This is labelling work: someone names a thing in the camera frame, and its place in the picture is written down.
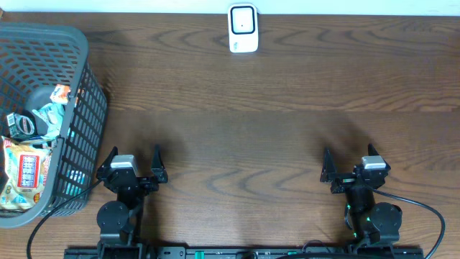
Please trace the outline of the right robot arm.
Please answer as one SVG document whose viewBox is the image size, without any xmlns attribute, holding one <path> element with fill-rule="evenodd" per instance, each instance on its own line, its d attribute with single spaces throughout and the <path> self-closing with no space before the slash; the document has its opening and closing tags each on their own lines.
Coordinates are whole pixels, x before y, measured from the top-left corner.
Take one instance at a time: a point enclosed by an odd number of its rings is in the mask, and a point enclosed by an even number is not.
<svg viewBox="0 0 460 259">
<path fill-rule="evenodd" d="M 349 173 L 338 172 L 330 150 L 325 149 L 320 177 L 321 182 L 331 184 L 331 193 L 346 196 L 344 220 L 355 235 L 348 251 L 354 254 L 365 248 L 390 248 L 400 239 L 402 224 L 400 207 L 374 199 L 391 167 L 373 145 L 367 149 L 368 155 Z"/>
</svg>

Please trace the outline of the black mounting rail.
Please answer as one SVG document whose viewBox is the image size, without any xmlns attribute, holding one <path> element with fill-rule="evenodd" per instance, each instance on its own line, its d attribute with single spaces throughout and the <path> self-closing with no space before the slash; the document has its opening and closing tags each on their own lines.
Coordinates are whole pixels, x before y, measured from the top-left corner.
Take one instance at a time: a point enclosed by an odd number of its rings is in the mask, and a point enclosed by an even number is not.
<svg viewBox="0 0 460 259">
<path fill-rule="evenodd" d="M 329 258 L 333 254 L 349 252 L 340 247 L 313 246 L 302 249 L 294 248 L 185 248 L 154 247 L 145 253 L 138 253 L 135 258 L 149 259 L 277 259 L 291 255 L 308 255 L 312 258 Z M 117 255 L 113 252 L 100 253 L 95 248 L 71 248 L 64 251 L 64 259 L 128 258 L 128 252 Z"/>
</svg>

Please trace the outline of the large yellow snack bag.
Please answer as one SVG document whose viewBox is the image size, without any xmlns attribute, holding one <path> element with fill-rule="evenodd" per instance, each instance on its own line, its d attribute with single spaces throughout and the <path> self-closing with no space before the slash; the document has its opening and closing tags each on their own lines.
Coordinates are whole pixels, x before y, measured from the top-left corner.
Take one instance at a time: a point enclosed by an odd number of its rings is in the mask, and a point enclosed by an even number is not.
<svg viewBox="0 0 460 259">
<path fill-rule="evenodd" d="M 34 207 L 45 190 L 52 151 L 2 136 L 6 185 L 1 210 L 24 212 Z"/>
</svg>

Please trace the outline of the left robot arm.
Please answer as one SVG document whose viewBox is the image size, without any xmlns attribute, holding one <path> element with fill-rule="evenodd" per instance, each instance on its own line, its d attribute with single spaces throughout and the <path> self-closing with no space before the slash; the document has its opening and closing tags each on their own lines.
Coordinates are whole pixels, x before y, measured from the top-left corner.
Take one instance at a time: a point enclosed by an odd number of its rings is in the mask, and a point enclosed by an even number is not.
<svg viewBox="0 0 460 259">
<path fill-rule="evenodd" d="M 114 147 L 98 168 L 96 177 L 116 200 L 105 203 L 96 221 L 100 228 L 97 258 L 156 258 L 156 249 L 141 240 L 140 230 L 146 196 L 168 182 L 160 147 L 155 146 L 150 176 L 138 176 L 133 155 L 120 155 Z"/>
</svg>

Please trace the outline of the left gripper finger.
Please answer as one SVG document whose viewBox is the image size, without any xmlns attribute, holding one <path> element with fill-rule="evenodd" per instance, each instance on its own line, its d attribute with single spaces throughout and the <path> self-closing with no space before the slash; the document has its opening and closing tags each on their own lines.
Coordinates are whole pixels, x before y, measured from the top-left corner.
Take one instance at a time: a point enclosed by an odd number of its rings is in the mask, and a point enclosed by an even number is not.
<svg viewBox="0 0 460 259">
<path fill-rule="evenodd" d="M 152 163 L 150 169 L 153 173 L 164 173 L 165 166 L 163 165 L 161 154 L 160 154 L 160 146 L 155 145 L 154 147 L 154 154 L 152 157 Z"/>
<path fill-rule="evenodd" d="M 105 159 L 105 161 L 101 164 L 102 169 L 107 169 L 111 167 L 111 162 L 114 159 L 114 157 L 118 155 L 118 148 L 114 146 L 109 153 L 108 157 Z"/>
</svg>

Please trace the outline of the white barcode scanner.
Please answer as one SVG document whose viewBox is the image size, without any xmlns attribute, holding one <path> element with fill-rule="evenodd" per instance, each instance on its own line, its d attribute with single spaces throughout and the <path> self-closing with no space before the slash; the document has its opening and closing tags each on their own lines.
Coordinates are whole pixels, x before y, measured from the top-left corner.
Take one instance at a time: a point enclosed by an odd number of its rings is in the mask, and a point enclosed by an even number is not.
<svg viewBox="0 0 460 259">
<path fill-rule="evenodd" d="M 259 47 L 257 8 L 253 4 L 233 4 L 228 10 L 229 50 L 253 53 Z"/>
</svg>

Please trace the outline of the grey plastic basket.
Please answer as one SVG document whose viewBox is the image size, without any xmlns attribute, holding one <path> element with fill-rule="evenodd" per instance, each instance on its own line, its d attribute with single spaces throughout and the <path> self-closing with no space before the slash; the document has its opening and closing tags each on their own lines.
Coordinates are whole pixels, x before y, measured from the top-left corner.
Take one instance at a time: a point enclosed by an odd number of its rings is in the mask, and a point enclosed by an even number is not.
<svg viewBox="0 0 460 259">
<path fill-rule="evenodd" d="M 65 217 L 82 210 L 96 169 L 96 160 L 107 118 L 108 102 L 88 62 L 88 41 L 68 26 L 1 23 L 1 133 L 8 134 L 6 116 L 30 113 L 50 103 L 57 84 L 69 86 L 69 102 L 50 159 L 44 194 L 25 212 L 1 211 L 1 227 L 16 228 L 52 209 Z M 86 175 L 81 186 L 68 171 Z M 80 194 L 65 193 L 69 183 L 82 187 Z"/>
</svg>

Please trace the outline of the teal wet-wipe packet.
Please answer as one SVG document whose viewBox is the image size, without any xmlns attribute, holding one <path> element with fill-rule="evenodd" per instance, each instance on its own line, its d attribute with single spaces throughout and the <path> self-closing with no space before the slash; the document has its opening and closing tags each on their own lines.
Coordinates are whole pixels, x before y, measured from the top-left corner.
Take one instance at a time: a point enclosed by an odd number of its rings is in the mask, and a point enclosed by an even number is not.
<svg viewBox="0 0 460 259">
<path fill-rule="evenodd" d="M 60 134 L 65 115 L 65 109 L 62 104 L 49 103 L 42 108 L 32 110 L 33 115 L 38 118 L 39 122 L 46 124 L 45 129 L 41 129 L 38 135 L 45 139 L 53 139 Z"/>
</svg>

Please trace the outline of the orange tissue packet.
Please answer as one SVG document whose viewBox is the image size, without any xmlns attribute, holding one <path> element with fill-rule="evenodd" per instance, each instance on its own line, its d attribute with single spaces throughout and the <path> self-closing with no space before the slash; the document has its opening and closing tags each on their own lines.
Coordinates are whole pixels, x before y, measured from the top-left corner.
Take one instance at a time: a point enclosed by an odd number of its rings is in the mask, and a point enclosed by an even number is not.
<svg viewBox="0 0 460 259">
<path fill-rule="evenodd" d="M 68 95 L 71 89 L 69 86 L 57 84 L 50 94 L 50 100 L 54 104 L 67 105 L 69 102 Z"/>
</svg>

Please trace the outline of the green Kleenex tissue packet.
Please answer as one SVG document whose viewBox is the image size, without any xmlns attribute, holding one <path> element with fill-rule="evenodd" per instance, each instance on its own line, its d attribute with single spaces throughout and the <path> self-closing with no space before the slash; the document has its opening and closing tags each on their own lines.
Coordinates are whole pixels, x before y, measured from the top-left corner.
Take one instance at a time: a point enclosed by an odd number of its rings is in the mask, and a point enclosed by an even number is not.
<svg viewBox="0 0 460 259">
<path fill-rule="evenodd" d="M 77 184 L 80 184 L 81 186 L 85 183 L 86 179 L 86 175 L 83 172 L 75 170 L 68 171 L 67 177 L 70 180 L 75 181 Z M 80 194 L 82 190 L 82 187 L 78 187 L 75 186 L 73 183 L 69 183 L 65 189 L 65 193 L 71 196 L 75 196 L 77 194 Z"/>
</svg>

